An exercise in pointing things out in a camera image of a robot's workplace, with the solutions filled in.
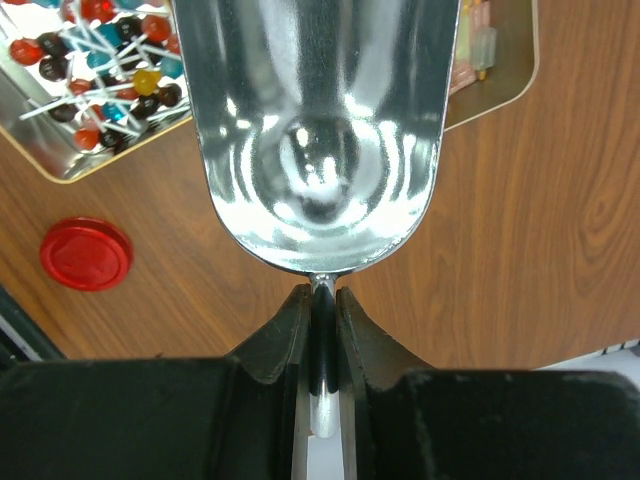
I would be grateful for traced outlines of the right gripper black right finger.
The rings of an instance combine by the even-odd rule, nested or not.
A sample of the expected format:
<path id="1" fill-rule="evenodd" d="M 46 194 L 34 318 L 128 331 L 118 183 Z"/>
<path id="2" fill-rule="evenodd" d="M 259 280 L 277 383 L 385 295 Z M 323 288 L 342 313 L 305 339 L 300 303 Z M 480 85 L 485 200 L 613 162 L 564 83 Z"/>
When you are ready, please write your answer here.
<path id="1" fill-rule="evenodd" d="M 639 391 L 608 371 L 441 370 L 337 295 L 348 479 L 635 479 Z"/>

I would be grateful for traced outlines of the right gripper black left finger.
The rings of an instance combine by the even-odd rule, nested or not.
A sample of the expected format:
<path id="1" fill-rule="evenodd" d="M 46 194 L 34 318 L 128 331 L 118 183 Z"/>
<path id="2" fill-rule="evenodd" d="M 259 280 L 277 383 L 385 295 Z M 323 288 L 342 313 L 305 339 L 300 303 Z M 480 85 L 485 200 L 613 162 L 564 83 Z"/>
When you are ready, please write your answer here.
<path id="1" fill-rule="evenodd" d="M 1 378 L 5 479 L 303 479 L 311 291 L 218 358 L 23 363 Z"/>

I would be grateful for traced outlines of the silver metal scoop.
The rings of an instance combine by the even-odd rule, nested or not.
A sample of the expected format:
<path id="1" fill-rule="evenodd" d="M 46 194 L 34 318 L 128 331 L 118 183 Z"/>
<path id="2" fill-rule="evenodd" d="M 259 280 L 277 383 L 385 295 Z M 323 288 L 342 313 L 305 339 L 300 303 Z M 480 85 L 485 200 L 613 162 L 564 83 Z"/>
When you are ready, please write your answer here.
<path id="1" fill-rule="evenodd" d="M 398 250 L 432 198 L 456 1 L 176 1 L 209 194 L 248 253 L 308 277 L 310 427 L 339 427 L 337 280 Z"/>

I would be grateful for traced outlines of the gold tin of candies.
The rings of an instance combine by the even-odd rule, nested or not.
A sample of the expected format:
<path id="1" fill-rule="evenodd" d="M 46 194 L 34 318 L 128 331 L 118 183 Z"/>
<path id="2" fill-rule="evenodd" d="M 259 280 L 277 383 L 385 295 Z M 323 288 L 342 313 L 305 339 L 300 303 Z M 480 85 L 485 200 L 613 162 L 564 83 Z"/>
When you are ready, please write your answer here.
<path id="1" fill-rule="evenodd" d="M 191 116 L 170 1 L 4 1 L 1 132 L 68 184 Z"/>

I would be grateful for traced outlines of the gold tin of gummies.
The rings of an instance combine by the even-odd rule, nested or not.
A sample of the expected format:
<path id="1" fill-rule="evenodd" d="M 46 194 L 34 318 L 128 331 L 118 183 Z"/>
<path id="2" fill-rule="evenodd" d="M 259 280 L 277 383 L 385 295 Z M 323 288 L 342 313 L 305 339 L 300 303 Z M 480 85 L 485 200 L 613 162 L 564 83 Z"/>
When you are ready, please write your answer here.
<path id="1" fill-rule="evenodd" d="M 471 72 L 467 60 L 473 29 L 497 30 L 495 63 Z M 459 36 L 445 129 L 452 130 L 520 98 L 539 67 L 539 8 L 536 1 L 462 1 Z"/>

